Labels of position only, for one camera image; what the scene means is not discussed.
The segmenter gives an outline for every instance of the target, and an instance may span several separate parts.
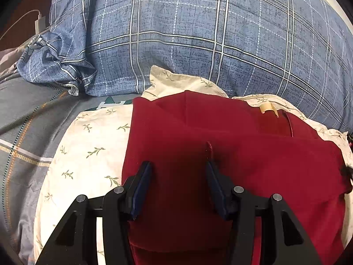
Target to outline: green leaf print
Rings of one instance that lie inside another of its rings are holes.
[[[76,120],[79,120],[79,119],[81,119],[81,118],[83,118],[83,117],[85,117],[85,116],[87,116],[88,114],[83,114],[82,116],[80,116],[80,117],[77,117],[77,119]]]
[[[39,245],[39,249],[40,249],[40,250],[43,250],[43,245],[42,245],[41,241],[39,241],[39,238],[38,238],[38,237],[37,237],[37,243],[38,243],[38,245]]]
[[[204,83],[206,84],[205,87],[212,87],[212,84],[210,81],[204,81],[204,80],[201,80],[201,83]]]
[[[110,182],[111,182],[111,187],[113,185],[113,183],[116,185],[116,186],[121,186],[116,180],[119,179],[119,177],[111,177],[110,175],[107,175],[105,176],[105,178],[109,178]]]
[[[65,152],[65,147],[64,147],[64,146],[61,146],[60,151],[61,151],[61,153],[63,153],[63,154],[67,154],[67,152]]]
[[[71,179],[73,180],[72,174],[73,174],[73,172],[69,173],[68,171],[66,171],[66,172],[63,172],[61,176],[65,176],[65,179],[68,176],[68,177],[71,177]]]
[[[128,124],[125,124],[125,125],[123,125],[123,126],[119,126],[118,128],[117,128],[117,130],[119,130],[119,129],[123,129],[124,131],[126,131],[126,129],[129,129],[130,127],[128,126]]]
[[[107,114],[116,113],[116,110],[107,110]]]
[[[170,74],[168,74],[167,72],[165,72],[165,74],[166,74],[166,79],[167,80],[170,80],[170,81],[174,81],[174,80],[172,80],[172,78],[171,78],[171,75]]]
[[[97,148],[95,147],[94,148],[95,150],[94,151],[88,151],[87,153],[89,153],[89,155],[86,156],[86,158],[90,157],[92,154],[96,154],[98,155],[98,152],[100,152],[101,150],[105,150],[105,148],[101,147],[101,148]]]
[[[50,198],[52,198],[53,195],[48,192],[48,195],[44,196],[45,201],[49,201]]]
[[[84,124],[84,125],[83,125],[83,126],[84,126],[83,129],[84,129],[84,130],[87,129],[88,132],[90,132],[89,130],[91,129],[91,127],[89,127],[89,125],[90,125],[90,124]]]

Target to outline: wooden surface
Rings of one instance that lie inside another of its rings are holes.
[[[14,10],[6,26],[0,33],[3,33],[20,18],[23,14],[30,10],[38,9],[42,16],[45,16],[46,26],[49,26],[48,17],[52,0],[22,0]],[[31,38],[35,34],[34,21],[38,19],[38,13],[32,12],[23,17],[10,31],[0,40],[0,51],[13,47],[18,47],[24,41]]]

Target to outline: power adapter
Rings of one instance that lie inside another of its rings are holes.
[[[45,16],[42,17],[42,14],[39,13],[38,20],[34,22],[34,26],[36,28],[36,35],[43,32],[45,30]]]

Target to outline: red cloth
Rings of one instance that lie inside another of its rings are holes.
[[[298,117],[278,114],[190,91],[152,102],[134,99],[123,181],[142,161],[154,165],[141,215],[130,223],[137,265],[223,263],[231,223],[215,214],[210,202],[207,142],[220,172],[235,185],[264,197],[281,194],[323,264],[334,263],[343,251],[344,193],[351,190],[340,173],[342,153]]]

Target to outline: white stripe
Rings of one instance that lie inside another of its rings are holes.
[[[31,59],[29,59],[29,61],[28,61],[28,73],[29,73],[29,77],[32,80],[32,77],[31,77]]]
[[[77,62],[82,62],[85,60],[86,60],[86,58],[82,58],[80,60],[66,60],[66,61],[62,61],[61,63],[77,63]]]
[[[104,10],[103,10],[103,17],[102,17],[102,22],[101,22],[101,30],[99,32],[99,41],[101,41],[101,38],[102,38],[103,21],[104,21],[104,16],[105,16],[105,10],[107,9],[107,3],[108,3],[108,0],[105,0]],[[103,61],[102,61],[102,53],[101,52],[99,52],[99,60],[101,62],[103,78],[105,80],[105,94],[107,94],[107,92],[108,92],[108,82],[107,82],[107,78],[105,77],[104,66],[103,66]]]
[[[325,16],[325,24],[326,24],[326,31],[327,31],[327,40],[329,40],[329,29],[327,28],[327,19],[326,19],[325,12],[324,12],[324,16]],[[323,91],[324,91],[325,75],[326,75],[326,64],[327,64],[327,54],[328,54],[328,52],[329,52],[329,43],[327,43],[327,48],[326,48],[324,79],[323,79],[323,83],[322,83],[322,90],[321,90],[321,94],[320,94],[320,99],[319,99],[317,105],[315,106],[314,110],[311,112],[311,114],[309,115],[308,118],[311,118],[311,116],[313,115],[314,111],[315,111],[316,108],[319,106],[320,100],[321,100],[321,97],[322,97],[322,93],[323,93]]]
[[[76,5],[73,6],[72,8],[68,9],[64,14],[62,14],[61,16],[59,16],[54,22],[49,22],[49,24],[52,26],[53,23],[58,22],[58,21],[59,21],[61,18],[63,18],[64,16],[72,15],[72,14],[74,13],[74,11],[75,11],[74,9],[75,9],[77,6],[79,6],[79,5],[80,5],[80,3],[76,4]]]
[[[138,35],[139,35],[139,31],[140,31],[140,9],[141,9],[141,0],[138,0],[138,8],[137,8],[137,43],[136,43],[136,60],[137,60],[137,66],[138,69],[140,70],[142,79],[143,79],[143,90],[146,90],[146,79],[145,76],[143,75],[143,71],[142,68],[140,66],[140,61],[138,59]]]
[[[217,29],[218,29],[218,19],[219,19],[219,13],[220,13],[220,4],[221,4],[221,0],[218,0],[217,1],[217,12],[216,12],[216,24],[215,24],[215,37],[214,37],[214,44],[213,44],[213,51],[212,51],[212,62],[211,62],[210,74],[208,76],[209,80],[211,80],[212,71],[213,71],[213,65],[214,65],[214,62],[215,62],[215,52],[216,52],[216,45],[217,45]]]
[[[260,30],[261,30],[261,10],[262,10],[262,7],[261,7],[261,0],[260,0],[260,14],[259,14],[259,32],[257,33],[257,46],[256,46],[256,58],[255,58],[255,63],[257,62],[257,54],[258,54],[258,51],[259,51],[259,41],[260,41]],[[252,68],[252,72],[251,72],[251,76],[250,76],[250,79],[248,81],[248,84],[246,85],[246,88],[245,88],[245,91],[243,93],[243,96],[245,96],[245,93],[246,91],[248,90],[248,87],[250,85],[250,82],[252,80],[252,77],[254,75],[254,72],[255,72],[255,68]]]
[[[87,84],[84,85],[84,87],[88,87],[91,83],[92,81],[88,82]]]
[[[54,32],[55,29],[56,29],[56,3],[57,3],[58,0],[55,0],[55,27],[54,27],[54,30],[52,30],[51,32]]]
[[[132,37],[132,17],[133,17],[133,9],[135,7],[135,0],[132,0],[132,8],[131,8],[131,17],[130,17],[130,29],[129,29],[129,53],[130,53],[130,65],[131,65],[131,68],[132,68],[132,71],[133,71],[133,74],[136,78],[136,92],[139,94],[139,90],[138,90],[138,78],[137,78],[137,75],[136,75],[136,72],[135,72],[135,69],[133,68],[133,65],[132,65],[132,40],[131,40],[131,37]]]
[[[40,157],[40,156],[37,156],[37,155],[27,151],[27,150],[24,150],[24,149],[22,149],[20,147],[17,147],[15,145],[11,144],[10,142],[7,142],[6,140],[0,139],[0,144],[4,145],[6,147],[9,147],[9,148],[13,148],[14,150],[16,150],[18,152],[21,152],[21,153],[27,155],[28,157],[34,158],[37,161],[52,162],[52,160],[53,160],[51,157]]]
[[[273,7],[276,7],[277,9],[279,9],[279,10],[281,10],[282,12],[284,12],[284,13],[287,14],[287,11],[285,11],[284,9],[280,8],[279,6],[277,6],[277,5],[273,4],[273,3],[271,3],[270,1],[268,1],[268,0],[263,0],[263,1],[265,1],[266,3],[272,5]],[[284,6],[281,2],[279,2],[279,1],[277,1],[277,0],[272,0],[272,1],[276,2],[277,4],[280,4],[281,6]],[[310,24],[306,19],[304,19],[302,16],[300,16],[298,13],[295,13],[295,12],[294,12],[294,14],[297,15],[298,17],[300,17],[303,21],[307,22],[308,25],[311,26],[311,24]],[[307,25],[305,25],[302,21],[300,21],[300,20],[297,19],[296,17],[295,17],[295,19],[296,19],[299,23],[301,23],[303,26],[307,27],[310,31],[313,32],[313,30],[314,30],[326,43],[328,42],[328,41],[326,41],[326,39],[325,39],[314,27],[313,27],[313,29],[310,29]]]
[[[163,3],[163,4],[180,4],[180,5],[187,5],[187,6],[193,6],[193,7],[198,7],[198,8],[203,8],[203,9],[210,9],[210,10],[216,10],[217,8],[214,7],[206,7],[206,6],[200,6],[200,5],[195,5],[191,3],[182,3],[182,2],[169,2],[169,1],[161,1],[161,0],[144,0],[144,1],[152,1],[152,2],[158,2],[158,3]]]
[[[314,10],[323,20],[325,19],[315,8],[311,7],[310,4],[306,1],[303,0],[305,3],[307,3],[309,5],[309,7],[311,8],[311,10]],[[331,30],[340,38],[342,39],[342,37],[330,26]]]
[[[343,106],[343,108],[342,108],[342,110],[341,110],[341,112],[340,112],[340,115],[343,113],[343,111],[344,111],[344,109],[345,109],[345,106],[348,104],[348,102],[349,102],[349,92],[350,92],[350,90],[348,90],[348,92],[347,92],[347,95],[346,95],[346,97],[345,97],[345,99],[343,100],[343,102],[342,102],[342,105],[343,105],[343,103],[345,102],[345,100],[347,99],[347,103]],[[336,126],[336,124],[339,122],[339,120],[337,120],[335,123],[334,123],[334,125],[332,126],[332,128],[334,128],[335,126]]]
[[[54,66],[56,66],[56,65],[55,65],[55,64],[52,64],[51,66],[45,68],[43,71],[41,71],[40,73],[38,73],[33,79],[31,79],[31,81],[35,83],[37,77],[39,77],[39,76],[40,76],[42,73],[44,73],[46,70],[48,70],[49,68],[54,67]]]
[[[115,38],[104,40],[104,41],[101,41],[101,42],[98,42],[98,43],[94,43],[94,44],[92,44],[90,46],[87,46],[86,49],[89,49],[90,47],[94,47],[94,46],[97,46],[97,45],[100,45],[100,44],[104,44],[104,43],[107,43],[107,42],[111,42],[111,41],[114,41],[114,40],[117,40],[117,39],[120,39],[120,38],[129,37],[129,36],[130,36],[129,34],[125,34],[125,35],[121,35],[121,36],[118,36],[118,37],[115,37]]]
[[[173,24],[173,35],[175,35],[175,27],[177,25],[176,23],[176,17],[178,15],[178,6],[179,6],[179,2],[180,0],[176,0],[177,1],[177,4],[176,4],[176,7],[175,7],[175,14],[174,14],[174,24]],[[173,72],[175,72],[175,65],[174,65],[174,60],[173,60],[173,52],[174,52],[174,45],[172,46],[172,51],[171,51],[171,60],[172,60],[172,64],[173,64]]]
[[[91,0],[88,0],[87,13],[89,13],[90,3],[91,3]],[[87,22],[86,22],[85,10],[84,10],[84,0],[82,0],[82,15],[83,15],[83,22],[85,24],[85,29],[86,29],[86,32],[87,32]]]
[[[59,25],[60,25],[62,22],[64,22],[64,21],[66,21],[66,18],[65,18],[65,19],[62,19],[56,26],[59,26]]]
[[[291,59],[289,62],[289,72],[288,72],[288,77],[287,77],[287,82],[285,84],[285,89],[283,90],[281,97],[283,96],[283,94],[285,93],[286,89],[287,89],[287,85],[288,85],[288,81],[289,81],[289,77],[291,75],[291,71],[292,71],[292,59],[293,59],[293,45],[294,45],[294,0],[292,0],[292,14],[293,14],[293,20],[292,20],[292,48],[291,48]]]
[[[330,39],[330,44],[331,44],[330,19],[329,19],[329,15],[328,15],[328,13],[327,13],[327,7],[326,7],[326,2],[325,2],[325,0],[324,0],[323,2],[324,2],[324,6],[325,6],[325,10],[326,10],[326,16],[327,16],[327,24],[326,24],[326,28],[328,28],[328,37],[327,37],[327,40]],[[329,60],[328,60],[328,63],[327,63],[327,75],[326,75],[325,90],[324,90],[324,94],[322,95],[322,97],[325,96],[326,88],[327,88],[327,80],[328,80],[328,77],[329,77],[329,69],[330,69],[331,48],[332,48],[332,47],[330,46]],[[318,106],[318,108],[317,108],[315,114],[312,116],[313,118],[314,118],[314,116],[317,114],[317,112],[319,111],[320,106]]]
[[[68,70],[63,69],[58,61],[54,61],[53,56],[52,56],[52,61],[53,61],[54,63],[58,64],[59,67],[60,67],[60,69],[61,69],[63,72],[67,73],[67,74],[71,77],[72,80],[77,80],[76,78],[74,78],[74,77],[71,75],[71,73],[70,73]]]
[[[159,32],[156,32],[156,31],[146,31],[146,32],[141,32],[140,34],[142,34],[142,33],[150,33],[150,32],[159,33]],[[162,34],[162,35],[164,35],[164,36],[171,36],[171,34],[164,34],[164,33],[159,33],[159,34]],[[201,49],[201,50],[206,50],[206,51],[212,51],[212,49],[209,49],[209,48],[206,48],[206,47],[199,47],[199,46],[193,46],[193,45],[187,45],[187,44],[180,44],[180,43],[171,43],[171,42],[166,42],[166,41],[162,41],[162,40],[158,40],[158,39],[140,40],[140,41],[139,41],[139,43],[146,43],[146,42],[158,42],[158,43],[162,43],[162,44],[166,44],[166,45],[177,45],[177,46],[181,46],[181,47],[191,47],[191,48],[195,48],[195,49]],[[121,44],[117,44],[117,45],[112,45],[112,46],[109,46],[109,47],[107,47],[107,48],[100,49],[100,50],[111,49],[111,48],[114,48],[114,47],[119,47],[119,46],[129,45],[129,44],[130,44],[130,42],[125,42],[125,43],[121,43]],[[278,68],[279,70],[284,70],[282,67],[280,67],[280,66],[278,66],[278,65],[276,65],[276,64],[273,64],[273,63],[271,63],[271,62],[269,62],[269,61],[266,61],[266,60],[264,60],[264,59],[262,59],[262,58],[260,58],[260,57],[256,57],[255,55],[253,55],[253,54],[251,54],[251,53],[248,53],[248,52],[245,52],[245,51],[243,51],[243,50],[241,50],[241,49],[238,49],[238,48],[236,48],[236,47],[231,47],[231,46],[227,46],[227,45],[225,45],[225,47],[226,47],[226,48],[229,48],[229,49],[237,50],[237,51],[239,51],[239,52],[241,52],[241,53],[243,53],[243,54],[246,54],[246,55],[255,57],[255,58],[257,58],[257,59],[260,60],[260,61],[263,61],[263,62],[265,62],[265,63],[268,63],[268,64],[271,65],[271,66],[274,66],[274,67]],[[262,66],[259,66],[259,65],[257,65],[257,64],[248,62],[248,61],[246,61],[246,60],[240,59],[240,58],[238,58],[238,57],[235,57],[235,56],[232,56],[232,55],[229,55],[229,54],[226,54],[226,53],[224,53],[224,55],[227,56],[227,57],[230,57],[230,58],[233,58],[233,59],[242,61],[242,62],[244,62],[244,63],[251,64],[251,65],[253,65],[253,66],[255,66],[255,67],[259,68],[259,69],[262,69],[262,70],[264,70],[264,71],[266,71],[266,72],[269,72],[269,73],[271,73],[271,74],[273,74],[273,75],[275,75],[275,76],[282,77],[282,76],[278,75],[277,73],[275,73],[275,72],[273,72],[273,71],[271,71],[271,70],[268,70],[268,69],[266,69],[266,68],[264,68],[264,67],[262,67]],[[292,76],[293,76],[294,78],[296,78],[297,80],[301,81],[302,83],[306,84],[306,82],[305,82],[304,80],[302,80],[301,78],[299,78],[299,77],[297,77],[297,76],[295,76],[295,75],[292,75]],[[303,89],[302,87],[298,86],[298,85],[295,84],[294,82],[289,81],[289,83],[291,83],[291,84],[293,84],[293,85],[299,87],[299,88],[302,89],[304,92],[307,92],[307,90],[305,90],[305,89]],[[310,89],[311,89],[313,92],[315,92],[316,94],[320,95],[320,93],[317,92],[316,89],[313,88],[312,86],[308,85],[308,88],[310,88]],[[311,95],[314,99],[316,99],[316,100],[318,101],[318,99],[317,99],[316,97],[314,97],[311,93],[309,93],[309,92],[307,92],[307,93],[308,93],[309,95]],[[325,105],[323,105],[323,106],[334,116],[334,114],[333,114]],[[332,109],[335,111],[335,113],[336,113],[337,115],[339,115],[339,113],[336,111],[335,108],[332,108]]]
[[[49,21],[49,25],[51,26],[50,30],[52,30],[52,24],[53,24],[53,10],[51,8],[50,9],[50,21]]]
[[[218,63],[218,75],[216,79],[216,85],[218,85],[218,81],[220,79],[220,74],[221,74],[221,66],[222,66],[222,60],[223,60],[223,50],[224,50],[224,41],[225,41],[225,31],[227,28],[227,22],[228,22],[228,9],[229,8],[229,0],[225,2],[225,17],[224,17],[224,24],[223,24],[223,37],[222,37],[222,53],[220,57],[220,61]]]
[[[310,1],[310,0],[309,0],[309,3],[310,3],[310,4],[309,4],[310,9],[311,9],[311,21],[312,21],[312,24],[314,25],[314,18],[313,18],[313,15],[312,15],[312,7],[311,7],[311,1]],[[307,82],[307,83],[310,82],[310,75],[311,75],[312,60],[313,60],[313,58],[314,58],[314,35],[312,35],[311,63],[310,63],[309,77],[308,77],[308,82]],[[297,108],[299,108],[301,102],[302,102],[303,99],[304,99],[304,96],[305,96],[305,93],[303,94],[303,96],[302,96],[300,102],[298,103]]]
[[[59,58],[64,58],[64,59],[71,58],[71,57],[66,57],[66,56],[61,56],[61,55],[59,55],[58,50],[57,50],[56,48],[54,48],[51,44],[48,44],[48,43],[47,43],[47,46],[48,46],[49,48],[51,48],[54,52],[56,52],[56,54],[57,54],[57,56],[58,56]],[[78,55],[73,55],[72,57],[78,57],[78,56],[82,55],[85,51],[86,51],[86,50],[83,50],[83,51],[81,51]]]
[[[283,84],[283,81],[285,79],[285,72],[287,70],[287,58],[288,58],[288,41],[289,41],[289,0],[287,0],[287,14],[288,14],[288,17],[287,17],[287,39],[286,39],[286,44],[285,44],[285,66],[284,66],[284,71],[283,71],[283,77],[282,77],[282,80],[280,82],[280,85],[278,87],[278,90],[276,92],[276,95],[278,95],[278,93],[280,92],[281,90],[281,87],[282,87],[282,84]]]
[[[96,72],[97,72],[97,70],[96,70],[93,74],[91,74],[90,76],[83,78],[83,79],[82,79],[82,81],[84,81],[84,80],[86,80],[86,79],[89,79],[89,78],[93,77],[93,75],[94,75]]]
[[[73,0],[73,9],[75,8],[75,0]],[[73,12],[74,12],[74,10],[72,10],[72,17],[71,17],[71,31],[72,31],[72,26],[73,26]],[[70,50],[71,50],[71,47],[72,47],[72,43],[73,43],[73,36],[74,35],[72,35],[72,39],[71,39],[71,44],[70,44],[70,47],[68,48],[68,55],[69,55],[69,53],[70,53]]]
[[[68,67],[72,68],[72,70],[77,73],[76,69],[72,65],[68,64]]]
[[[194,36],[186,36],[186,35],[179,35],[179,34],[166,34],[166,33],[162,33],[159,31],[144,31],[144,32],[140,32],[140,35],[142,34],[159,34],[162,36],[166,36],[166,37],[178,37],[178,38],[185,38],[185,39],[195,39],[195,40],[200,40],[200,41],[206,41],[206,42],[210,42],[210,43],[214,43],[213,40],[209,40],[209,39],[205,39],[205,38],[200,38],[200,37],[194,37]]]
[[[151,1],[155,1],[155,2],[162,2],[162,3],[170,3],[170,4],[176,4],[175,2],[166,2],[166,1],[157,1],[157,0],[151,0]],[[276,5],[274,5],[274,4],[272,4],[271,2],[269,2],[269,1],[267,1],[267,0],[263,0],[263,1],[265,1],[265,2],[267,2],[267,3],[269,3],[270,5],[273,5],[274,7],[276,7],[276,8],[278,8],[278,9],[280,9],[281,11],[283,11],[283,12],[285,12],[286,13],[286,11],[284,11],[283,9],[281,9],[280,7],[278,7],[278,6],[276,6]],[[193,5],[193,4],[188,4],[188,3],[180,3],[180,4],[185,4],[185,5],[190,5],[190,6],[195,6],[195,7],[202,7],[202,6],[199,6],[199,5]],[[216,8],[211,8],[211,7],[202,7],[202,8],[208,8],[208,9],[216,9]],[[301,19],[303,19],[305,22],[307,22],[311,27],[313,27],[308,21],[306,21],[303,17],[301,17],[299,14],[297,14],[297,13],[295,13],[295,12],[293,12],[294,14],[296,14],[297,16],[299,16]],[[321,41],[320,39],[319,39],[319,37],[314,33],[314,31],[311,29],[311,28],[309,28],[306,24],[303,24],[303,22],[302,21],[300,21],[299,19],[297,19],[296,17],[294,17],[295,19],[296,19],[296,21],[298,21],[299,23],[301,23],[303,26],[305,26],[309,31],[311,31],[317,38],[318,38],[318,40],[322,43],[322,44],[324,44],[323,43],[323,41]],[[326,41],[326,39],[324,38],[324,37],[322,37],[322,35],[319,33],[319,32],[317,32],[318,34],[319,34],[319,36],[325,41],[325,42],[327,42]],[[109,40],[106,40],[106,41],[102,41],[101,43],[104,43],[104,42],[108,42],[108,41],[111,41],[111,40],[115,40],[115,39],[117,39],[117,38],[112,38],[112,39],[109,39]]]
[[[333,105],[335,104],[336,102],[336,98],[337,98],[337,93],[338,93],[338,84],[337,84],[337,87],[336,87],[336,94],[335,94],[335,99],[333,100]]]
[[[55,40],[49,40],[49,41],[47,41],[47,42],[45,42],[48,46],[49,45],[51,45],[53,42],[57,42],[57,41],[60,41],[61,39],[59,38],[59,39],[55,39]]]
[[[340,59],[343,61],[343,54],[345,52],[345,34],[343,33],[343,29],[342,29],[342,40],[343,40],[343,43],[342,43],[342,58],[340,57]]]

